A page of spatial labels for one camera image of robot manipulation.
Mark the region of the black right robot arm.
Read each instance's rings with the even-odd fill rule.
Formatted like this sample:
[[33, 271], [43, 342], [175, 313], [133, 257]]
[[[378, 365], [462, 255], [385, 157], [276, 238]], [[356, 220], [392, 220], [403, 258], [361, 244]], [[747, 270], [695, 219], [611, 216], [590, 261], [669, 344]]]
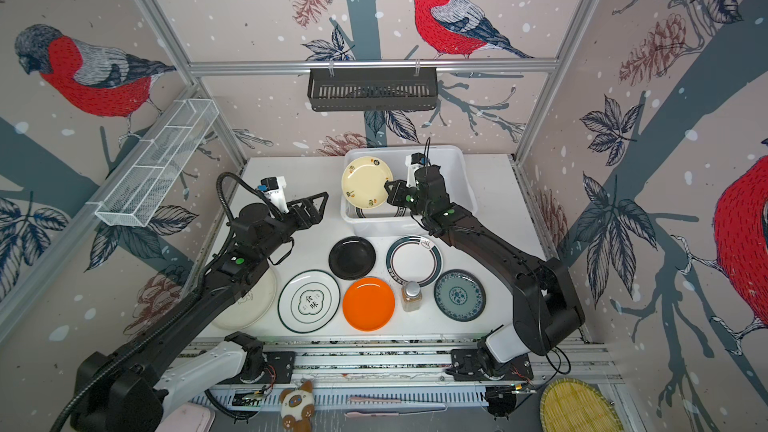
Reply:
[[513, 360], [529, 353], [546, 356], [585, 324], [568, 268], [513, 246], [453, 202], [439, 166], [417, 166], [412, 178], [388, 180], [384, 189], [389, 204], [418, 215], [429, 235], [468, 254], [509, 290], [512, 321], [478, 345], [477, 361], [487, 377], [503, 377]]

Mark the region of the green red rimmed white plate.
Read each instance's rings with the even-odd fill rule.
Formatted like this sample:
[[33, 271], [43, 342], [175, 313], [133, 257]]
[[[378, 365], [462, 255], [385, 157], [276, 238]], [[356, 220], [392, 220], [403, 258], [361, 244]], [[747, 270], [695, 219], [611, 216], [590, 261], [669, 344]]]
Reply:
[[381, 219], [381, 218], [394, 218], [403, 217], [407, 214], [405, 207], [395, 207], [388, 204], [382, 204], [379, 207], [371, 209], [355, 208], [355, 216], [357, 218], [366, 219]]

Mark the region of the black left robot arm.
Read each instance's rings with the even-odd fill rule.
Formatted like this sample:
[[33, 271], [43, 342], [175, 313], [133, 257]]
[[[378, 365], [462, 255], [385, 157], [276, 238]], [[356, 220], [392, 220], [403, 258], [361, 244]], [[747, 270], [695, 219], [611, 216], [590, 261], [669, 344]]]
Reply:
[[279, 217], [261, 199], [230, 217], [222, 249], [187, 296], [113, 353], [95, 352], [80, 365], [73, 397], [52, 430], [155, 430], [171, 405], [170, 391], [158, 386], [162, 375], [214, 318], [257, 284], [278, 248], [323, 220], [328, 199], [321, 192], [290, 201]]

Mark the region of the cream yellow small plate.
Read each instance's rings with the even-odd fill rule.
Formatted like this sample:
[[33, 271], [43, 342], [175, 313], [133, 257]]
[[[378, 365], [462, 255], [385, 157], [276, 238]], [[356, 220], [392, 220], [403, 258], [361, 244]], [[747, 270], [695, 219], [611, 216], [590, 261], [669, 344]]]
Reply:
[[377, 208], [386, 203], [385, 185], [392, 179], [391, 169], [382, 159], [363, 156], [345, 167], [341, 179], [342, 194], [355, 208]]

